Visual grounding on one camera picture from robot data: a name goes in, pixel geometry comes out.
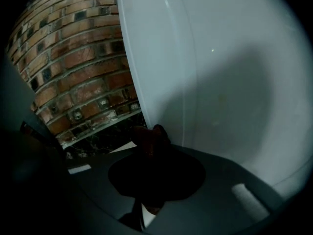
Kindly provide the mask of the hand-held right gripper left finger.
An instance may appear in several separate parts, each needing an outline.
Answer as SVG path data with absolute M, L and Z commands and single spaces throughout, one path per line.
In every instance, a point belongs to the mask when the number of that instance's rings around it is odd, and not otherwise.
M 101 211 L 119 220 L 132 213 L 137 206 L 136 197 L 127 194 L 125 187 L 131 187 L 134 173 L 131 172 L 131 159 L 137 148 L 71 160 L 70 168 L 76 172 L 71 177 L 77 182 L 83 193 Z M 78 167 L 90 166 L 78 171 Z

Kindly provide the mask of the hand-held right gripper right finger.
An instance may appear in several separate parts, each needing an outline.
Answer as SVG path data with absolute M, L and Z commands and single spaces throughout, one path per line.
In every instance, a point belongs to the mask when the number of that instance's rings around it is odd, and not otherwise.
M 189 198 L 165 203 L 145 233 L 149 235 L 232 235 L 254 224 L 232 192 L 240 183 L 273 213 L 282 197 L 268 184 L 237 163 L 219 156 L 176 145 L 175 149 L 196 158 L 206 177 Z

